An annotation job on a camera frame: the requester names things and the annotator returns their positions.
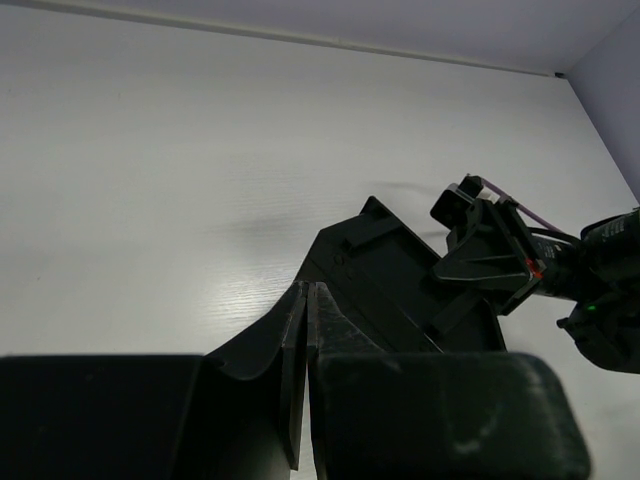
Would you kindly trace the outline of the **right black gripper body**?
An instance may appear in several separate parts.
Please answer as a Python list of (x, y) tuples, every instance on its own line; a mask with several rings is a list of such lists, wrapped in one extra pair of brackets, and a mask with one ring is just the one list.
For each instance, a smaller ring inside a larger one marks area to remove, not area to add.
[(537, 289), (545, 263), (511, 199), (477, 198), (444, 219), (447, 253), (433, 268), (437, 280), (479, 292), (508, 315)]

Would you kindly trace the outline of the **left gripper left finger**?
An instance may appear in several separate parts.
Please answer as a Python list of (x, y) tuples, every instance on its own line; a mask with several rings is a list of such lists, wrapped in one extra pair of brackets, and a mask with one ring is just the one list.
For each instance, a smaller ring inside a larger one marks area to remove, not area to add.
[(207, 355), (1, 360), (5, 479), (286, 479), (299, 461), (306, 287)]

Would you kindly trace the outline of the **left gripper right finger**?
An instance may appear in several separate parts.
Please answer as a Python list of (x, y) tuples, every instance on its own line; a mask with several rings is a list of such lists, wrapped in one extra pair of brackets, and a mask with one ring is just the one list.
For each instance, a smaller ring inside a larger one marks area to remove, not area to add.
[(311, 438), (321, 479), (586, 479), (556, 374), (521, 353), (389, 353), (312, 284)]

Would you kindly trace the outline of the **black plastic bin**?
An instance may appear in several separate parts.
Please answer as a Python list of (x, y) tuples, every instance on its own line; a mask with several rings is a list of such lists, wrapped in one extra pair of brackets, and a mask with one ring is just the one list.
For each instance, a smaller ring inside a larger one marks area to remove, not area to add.
[(320, 230), (296, 275), (326, 284), (340, 311), (392, 352), (500, 352), (504, 338), (479, 293), (437, 281), (439, 255), (376, 197)]

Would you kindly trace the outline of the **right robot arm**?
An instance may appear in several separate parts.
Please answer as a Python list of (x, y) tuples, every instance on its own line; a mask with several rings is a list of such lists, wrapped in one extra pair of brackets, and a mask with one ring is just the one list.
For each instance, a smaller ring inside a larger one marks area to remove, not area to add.
[(639, 213), (611, 217), (574, 237), (525, 224), (513, 200), (457, 199), (431, 210), (449, 230), (439, 282), (479, 293), (507, 316), (533, 295), (574, 302), (557, 325), (594, 365), (639, 371)]

